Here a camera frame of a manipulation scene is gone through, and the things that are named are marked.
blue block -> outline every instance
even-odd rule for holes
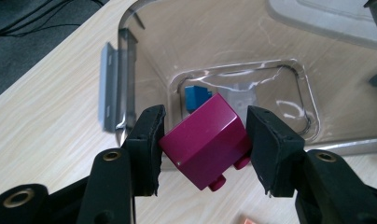
[[[189,113],[194,112],[198,107],[212,97],[212,92],[205,87],[187,86],[185,87],[186,109]]]

wooden table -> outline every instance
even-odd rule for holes
[[[100,52],[117,45],[119,19],[133,0],[111,0],[0,96],[0,194],[39,183],[49,193],[88,175],[100,151],[116,147],[97,121]],[[346,158],[377,188],[377,155]],[[229,169],[213,193],[176,170],[160,176],[159,197],[137,198],[138,223],[298,223],[294,199],[268,198],[251,166]]]

floor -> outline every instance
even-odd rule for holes
[[[0,94],[107,1],[0,0]]]

transparent plastic container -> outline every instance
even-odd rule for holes
[[[230,98],[240,116],[246,104],[270,109],[307,148],[376,152],[377,88],[368,80],[377,74],[377,49],[345,42],[344,32],[320,35],[283,24],[267,3],[132,5],[119,25],[117,126],[129,130],[144,109],[162,104],[171,130],[189,115],[184,87],[198,85]]]

magenta block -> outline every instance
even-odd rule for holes
[[[250,139],[240,118],[214,95],[159,141],[165,154],[198,189],[220,189],[223,172],[250,162]]]

